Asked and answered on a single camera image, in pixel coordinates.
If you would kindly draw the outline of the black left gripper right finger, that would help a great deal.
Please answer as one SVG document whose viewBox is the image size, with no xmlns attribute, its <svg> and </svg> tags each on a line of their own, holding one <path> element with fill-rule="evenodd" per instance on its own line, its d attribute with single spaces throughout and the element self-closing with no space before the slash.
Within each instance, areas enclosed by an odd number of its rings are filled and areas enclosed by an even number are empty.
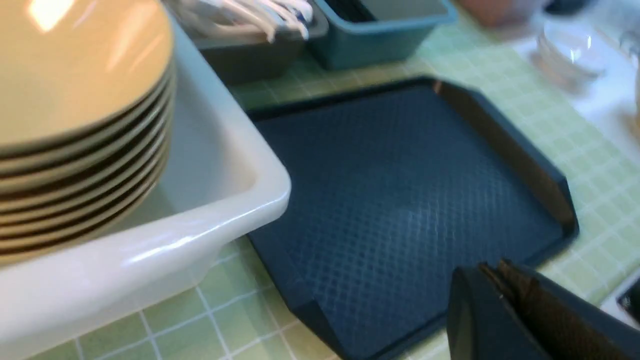
<svg viewBox="0 0 640 360">
<path fill-rule="evenodd" d="M 639 334 L 626 332 L 629 343 L 615 338 L 566 301 L 544 287 L 542 281 L 509 260 L 497 266 L 501 290 L 515 314 L 552 360 L 637 360 Z"/>
</svg>

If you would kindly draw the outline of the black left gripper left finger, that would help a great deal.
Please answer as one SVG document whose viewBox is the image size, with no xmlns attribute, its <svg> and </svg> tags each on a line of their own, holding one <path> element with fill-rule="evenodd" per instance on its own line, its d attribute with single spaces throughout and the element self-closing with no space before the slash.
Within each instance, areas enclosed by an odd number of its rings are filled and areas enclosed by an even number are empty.
<svg viewBox="0 0 640 360">
<path fill-rule="evenodd" d="M 446 310 L 452 360 L 549 360 L 514 309 L 478 268 L 452 272 Z"/>
</svg>

